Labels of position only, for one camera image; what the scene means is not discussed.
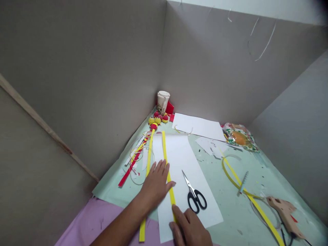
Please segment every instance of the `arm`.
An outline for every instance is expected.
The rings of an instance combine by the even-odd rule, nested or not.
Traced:
[[[175,185],[166,183],[170,164],[160,160],[151,166],[141,191],[112,223],[95,239],[91,246],[128,245],[142,220],[164,199]]]

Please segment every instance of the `white paper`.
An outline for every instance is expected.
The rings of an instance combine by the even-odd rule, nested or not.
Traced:
[[[174,129],[174,127],[176,127],[177,130],[186,133],[191,132],[195,135],[226,141],[220,123],[216,121],[209,121],[194,116],[176,113],[172,129]]]
[[[148,163],[148,150],[146,150],[146,148],[143,148],[142,171],[147,168],[147,163]]]
[[[157,163],[164,158],[161,134],[153,136],[153,151]],[[189,188],[183,177],[183,170],[192,187],[199,190],[207,201],[207,208],[205,210],[200,209],[200,212],[197,214],[203,226],[208,228],[223,222],[218,204],[189,145],[188,136],[186,134],[167,134],[166,154],[167,161],[170,163],[171,180],[176,182],[176,185],[173,187],[175,201],[181,211],[184,212],[189,208],[187,200]],[[169,223],[173,221],[173,213],[169,193],[167,193],[158,206],[158,221],[161,243],[172,240],[173,234]]]
[[[214,145],[211,144],[211,139],[200,137],[196,140],[196,143],[198,143],[198,145],[202,147],[202,149],[205,150],[207,154],[213,155],[211,147],[214,147]]]

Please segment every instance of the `cardboard wall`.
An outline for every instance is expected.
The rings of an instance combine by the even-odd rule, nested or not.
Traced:
[[[0,3],[0,73],[98,178],[154,107],[165,9],[165,0]]]
[[[256,143],[328,225],[328,52],[250,125]]]
[[[2,245],[54,245],[96,181],[0,88]]]
[[[260,17],[254,28],[258,16],[228,14],[168,1],[160,89],[178,113],[247,126],[324,52],[326,36],[321,26]]]

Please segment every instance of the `red ball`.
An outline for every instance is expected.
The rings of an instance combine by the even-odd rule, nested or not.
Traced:
[[[151,130],[153,130],[153,129],[154,129],[154,130],[157,130],[157,126],[156,126],[155,124],[151,124],[151,125],[150,125],[150,129],[151,129]]]

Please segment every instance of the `snack package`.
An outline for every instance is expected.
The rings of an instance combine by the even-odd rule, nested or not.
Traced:
[[[226,123],[223,127],[223,130],[227,133],[228,142],[230,144],[259,153],[259,148],[254,142],[253,135],[243,125]]]

